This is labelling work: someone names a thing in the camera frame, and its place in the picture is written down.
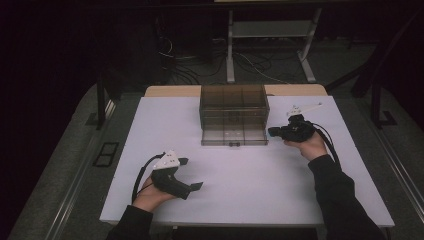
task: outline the transparent brown plastic box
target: transparent brown plastic box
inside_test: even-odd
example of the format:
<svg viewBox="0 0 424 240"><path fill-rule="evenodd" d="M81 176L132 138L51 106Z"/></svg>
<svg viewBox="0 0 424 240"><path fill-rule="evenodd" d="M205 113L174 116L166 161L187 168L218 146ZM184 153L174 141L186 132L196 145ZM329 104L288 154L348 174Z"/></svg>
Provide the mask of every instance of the transparent brown plastic box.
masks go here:
<svg viewBox="0 0 424 240"><path fill-rule="evenodd" d="M268 144L263 85L202 86L199 112L204 146Z"/></svg>

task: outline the white desk leg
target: white desk leg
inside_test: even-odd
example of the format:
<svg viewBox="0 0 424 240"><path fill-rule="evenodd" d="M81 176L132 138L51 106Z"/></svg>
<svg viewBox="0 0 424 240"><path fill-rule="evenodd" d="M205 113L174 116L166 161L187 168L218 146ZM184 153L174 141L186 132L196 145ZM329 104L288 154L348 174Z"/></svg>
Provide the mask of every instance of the white desk leg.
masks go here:
<svg viewBox="0 0 424 240"><path fill-rule="evenodd" d="M235 83L233 62L233 11L229 12L227 51L227 82Z"/></svg>
<svg viewBox="0 0 424 240"><path fill-rule="evenodd" d="M308 35L306 36L306 43L303 47L302 51L299 52L299 60L302 64L303 71L305 72L306 79L309 83L316 83L316 79L314 73L312 72L311 67L309 66L309 62L307 59L309 49L311 48L312 40L314 39L315 30L318 26L319 16L321 15L321 8L318 8L315 11L314 18L312 19L312 23L309 26Z"/></svg>

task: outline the person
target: person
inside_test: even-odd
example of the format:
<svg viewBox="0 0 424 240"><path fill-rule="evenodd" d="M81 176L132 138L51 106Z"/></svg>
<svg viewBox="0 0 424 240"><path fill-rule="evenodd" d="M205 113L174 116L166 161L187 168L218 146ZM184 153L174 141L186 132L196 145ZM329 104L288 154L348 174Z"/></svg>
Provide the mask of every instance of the person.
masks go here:
<svg viewBox="0 0 424 240"><path fill-rule="evenodd" d="M309 160L308 167L314 175L316 199L327 228L327 240L383 240L384 234L368 217L355 197L354 181L336 166L328 155L323 139L318 133L305 142L285 140L284 144L300 150ZM163 202L175 198L161 192L148 178L132 206L127 206L120 222L109 232L108 240L150 239L149 229L153 211Z"/></svg>

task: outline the black long-sleeve shirt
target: black long-sleeve shirt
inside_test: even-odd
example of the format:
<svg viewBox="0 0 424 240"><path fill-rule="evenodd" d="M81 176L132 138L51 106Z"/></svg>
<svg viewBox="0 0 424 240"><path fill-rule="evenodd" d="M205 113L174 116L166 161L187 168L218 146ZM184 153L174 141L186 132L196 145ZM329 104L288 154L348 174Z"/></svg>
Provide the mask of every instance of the black long-sleeve shirt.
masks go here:
<svg viewBox="0 0 424 240"><path fill-rule="evenodd" d="M327 227L327 240L385 239L356 199L354 181L329 155L314 159L308 166L314 174L316 198ZM150 239L152 218L152 213L128 206L107 239Z"/></svg>

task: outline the gray carpet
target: gray carpet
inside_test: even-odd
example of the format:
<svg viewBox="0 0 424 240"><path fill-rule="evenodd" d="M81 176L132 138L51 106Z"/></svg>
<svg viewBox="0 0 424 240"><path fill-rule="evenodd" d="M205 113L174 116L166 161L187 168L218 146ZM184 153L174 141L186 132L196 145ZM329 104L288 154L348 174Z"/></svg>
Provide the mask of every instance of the gray carpet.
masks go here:
<svg viewBox="0 0 424 240"><path fill-rule="evenodd" d="M262 48L262 50L256 50L254 54L251 54L252 51L248 47L243 47L246 43L239 43L238 52L243 56L235 57L236 83L280 84L279 81L284 81L307 84L299 62L295 58L299 43L287 40L283 42L277 50L269 51ZM191 83L198 81L200 84L225 84L225 64L220 67L223 47L219 45L222 44L219 41L216 44L217 57L212 64L200 64L201 62L193 59L179 61L179 70L176 71L180 71L179 73L185 71L194 77L187 74L182 77L181 74L184 73L174 74L168 84L190 84L190 81ZM256 44L261 49L260 46L266 46L269 43ZM363 45L347 49L347 42L344 40L322 41L314 44L308 59L318 83L325 85L365 62L373 48L370 45ZM263 61L255 66L257 69L266 69L263 74L268 77L249 67L250 63L245 60L245 57L251 62ZM395 221L396 226L390 230L391 239L424 239L423 222L399 184L374 133L374 127L369 123L369 94L362 99L355 99L349 93L354 80L339 86L329 94L334 96L365 165ZM124 93L121 100L116 102L116 108L106 126L102 131L98 131L94 126L86 125L90 114L96 111L95 87L90 89L81 100L74 118L69 123L10 239L45 239L64 200L66 203L71 203L73 207L63 214L65 218L63 224L59 225L60 231L56 235L50 233L49 239L105 238L111 226L98 219L141 96L143 93L137 92L136 89ZM422 174L424 163L420 161L424 156L422 130L386 91L382 95L382 110L390 111L398 122L396 126L384 127L384 134L418 188L424 192ZM109 168L92 167L91 163L104 142L119 142L113 164ZM80 167L87 165L84 161L88 161L89 164L87 171L75 178L80 172ZM75 182L79 182L79 190L72 198L67 190Z"/></svg>

